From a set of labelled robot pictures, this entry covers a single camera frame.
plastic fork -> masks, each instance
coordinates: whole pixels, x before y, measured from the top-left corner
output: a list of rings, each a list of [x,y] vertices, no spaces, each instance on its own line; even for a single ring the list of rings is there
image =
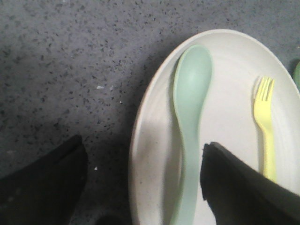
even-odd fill
[[[263,134],[263,175],[276,182],[274,134],[271,119],[271,100],[274,79],[263,77],[254,102],[254,118]]]

gray floor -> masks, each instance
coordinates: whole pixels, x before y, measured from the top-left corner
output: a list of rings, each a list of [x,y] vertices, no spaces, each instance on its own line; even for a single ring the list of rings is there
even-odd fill
[[[297,0],[0,0],[0,177],[80,134],[89,177],[71,225],[111,215],[131,224],[131,130],[165,57],[196,33],[228,28],[292,71],[299,12]]]

